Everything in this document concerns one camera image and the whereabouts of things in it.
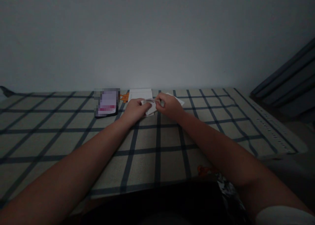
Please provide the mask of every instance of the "checkered tablecloth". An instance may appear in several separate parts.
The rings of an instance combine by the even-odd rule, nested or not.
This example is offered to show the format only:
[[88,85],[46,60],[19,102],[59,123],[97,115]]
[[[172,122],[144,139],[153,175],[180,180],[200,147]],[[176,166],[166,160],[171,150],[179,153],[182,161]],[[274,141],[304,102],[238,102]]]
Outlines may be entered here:
[[[159,92],[153,90],[153,96]],[[307,151],[298,137],[237,89],[162,92],[183,100],[187,112],[258,158]],[[1,206],[124,113],[127,104],[120,101],[117,116],[95,119],[93,96],[93,92],[16,94],[0,103]],[[198,175],[199,165],[210,163],[187,133],[155,113],[131,128],[88,196],[184,181]]]

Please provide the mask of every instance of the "white sleeve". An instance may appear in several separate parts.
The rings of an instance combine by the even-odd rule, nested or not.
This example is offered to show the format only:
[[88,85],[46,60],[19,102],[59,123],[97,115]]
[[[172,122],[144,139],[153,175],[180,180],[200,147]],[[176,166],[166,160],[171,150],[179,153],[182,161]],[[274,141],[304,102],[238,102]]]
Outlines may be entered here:
[[315,217],[299,209],[287,206],[272,206],[260,211],[257,214],[256,224],[314,225]]

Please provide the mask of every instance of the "wall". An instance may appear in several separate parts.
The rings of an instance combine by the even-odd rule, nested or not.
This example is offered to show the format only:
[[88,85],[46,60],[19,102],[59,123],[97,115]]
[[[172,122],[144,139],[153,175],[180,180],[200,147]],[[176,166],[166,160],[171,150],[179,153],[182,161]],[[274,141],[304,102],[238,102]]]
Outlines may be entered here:
[[0,84],[248,94],[315,36],[314,1],[0,0]]

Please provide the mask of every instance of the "forearm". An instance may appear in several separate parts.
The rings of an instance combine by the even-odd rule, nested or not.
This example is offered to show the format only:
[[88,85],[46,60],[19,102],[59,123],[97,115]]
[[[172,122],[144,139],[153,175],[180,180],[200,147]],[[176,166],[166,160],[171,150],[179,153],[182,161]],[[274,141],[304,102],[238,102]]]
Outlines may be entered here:
[[210,162],[235,186],[242,186],[261,176],[257,175],[256,167],[266,170],[247,150],[194,116],[187,113],[179,124]]
[[1,211],[1,223],[60,222],[84,198],[131,126],[119,119],[56,163]]
[[263,208],[274,205],[311,213],[269,169],[229,137],[188,113],[178,123],[209,161],[236,186],[252,218]]

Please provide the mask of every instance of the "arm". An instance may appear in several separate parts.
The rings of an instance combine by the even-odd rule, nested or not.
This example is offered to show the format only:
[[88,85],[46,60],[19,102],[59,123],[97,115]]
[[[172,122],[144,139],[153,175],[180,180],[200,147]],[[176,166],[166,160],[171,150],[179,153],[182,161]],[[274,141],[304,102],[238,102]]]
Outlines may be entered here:
[[1,212],[1,224],[56,224],[84,198],[125,134],[151,107],[131,100],[120,119],[56,163]]
[[186,113],[173,96],[160,93],[157,99],[165,102],[164,107],[156,102],[157,110],[177,121],[210,162],[237,188],[252,218],[264,208],[275,205],[312,214],[287,186],[239,144]]

